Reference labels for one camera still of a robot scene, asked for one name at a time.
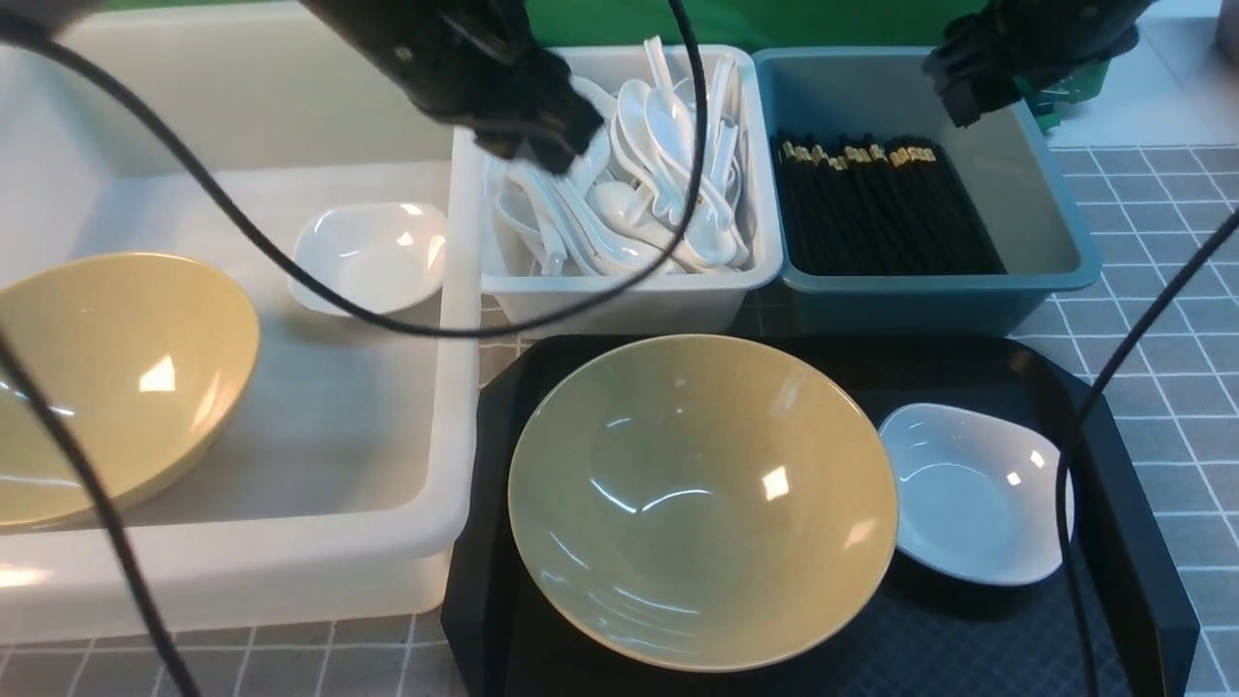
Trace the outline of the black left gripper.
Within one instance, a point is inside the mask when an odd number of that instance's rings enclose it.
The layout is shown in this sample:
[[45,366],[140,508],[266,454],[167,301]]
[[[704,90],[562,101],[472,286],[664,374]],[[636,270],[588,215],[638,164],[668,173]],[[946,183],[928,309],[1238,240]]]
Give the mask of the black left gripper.
[[565,176],[605,120],[540,45],[522,1],[305,1],[434,123]]

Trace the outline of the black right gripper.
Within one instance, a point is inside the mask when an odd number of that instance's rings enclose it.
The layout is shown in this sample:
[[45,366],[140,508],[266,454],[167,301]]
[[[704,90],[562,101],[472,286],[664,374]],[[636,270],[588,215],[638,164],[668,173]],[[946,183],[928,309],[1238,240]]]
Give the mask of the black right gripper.
[[957,128],[1132,51],[1150,1],[987,1],[953,19],[922,71]]

